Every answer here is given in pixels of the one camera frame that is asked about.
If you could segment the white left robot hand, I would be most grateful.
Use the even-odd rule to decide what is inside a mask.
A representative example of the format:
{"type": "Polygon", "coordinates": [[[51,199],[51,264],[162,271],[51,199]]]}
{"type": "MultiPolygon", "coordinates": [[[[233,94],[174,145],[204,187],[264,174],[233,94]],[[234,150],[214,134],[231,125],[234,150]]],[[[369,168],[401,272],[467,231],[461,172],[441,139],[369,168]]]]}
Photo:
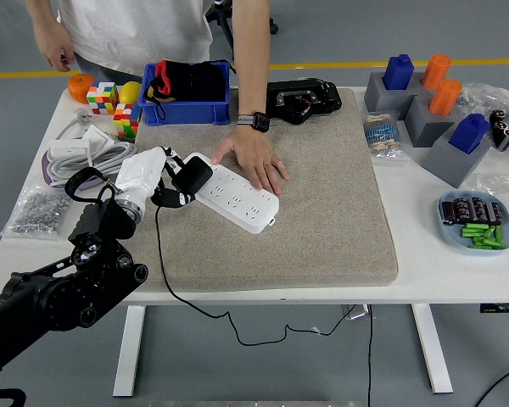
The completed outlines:
{"type": "Polygon", "coordinates": [[[156,147],[136,153],[125,159],[120,167],[115,180],[115,202],[142,218],[146,200],[154,195],[162,171],[167,170],[175,176],[175,170],[182,169],[184,165],[172,148],[156,147]]]}

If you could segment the person's left hand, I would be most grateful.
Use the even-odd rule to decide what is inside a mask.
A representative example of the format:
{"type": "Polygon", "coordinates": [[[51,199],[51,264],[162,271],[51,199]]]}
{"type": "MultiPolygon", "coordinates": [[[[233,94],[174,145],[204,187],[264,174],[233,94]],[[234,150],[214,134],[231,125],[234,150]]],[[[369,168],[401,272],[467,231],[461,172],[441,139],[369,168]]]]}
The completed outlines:
{"type": "Polygon", "coordinates": [[[237,125],[217,146],[210,163],[220,164],[229,153],[236,156],[245,178],[256,189],[264,189],[277,196],[282,194],[280,180],[288,181],[290,175],[265,134],[246,125],[237,125]]]}

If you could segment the person's right hand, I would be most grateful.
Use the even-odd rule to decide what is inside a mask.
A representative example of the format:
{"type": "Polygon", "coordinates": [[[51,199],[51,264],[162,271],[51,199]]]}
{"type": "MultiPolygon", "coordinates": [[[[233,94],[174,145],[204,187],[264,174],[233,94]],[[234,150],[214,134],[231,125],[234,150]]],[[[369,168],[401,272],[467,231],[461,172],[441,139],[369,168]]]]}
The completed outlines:
{"type": "Polygon", "coordinates": [[[69,72],[75,56],[67,30],[52,20],[34,25],[34,34],[38,49],[48,65],[58,72],[69,72]]]}

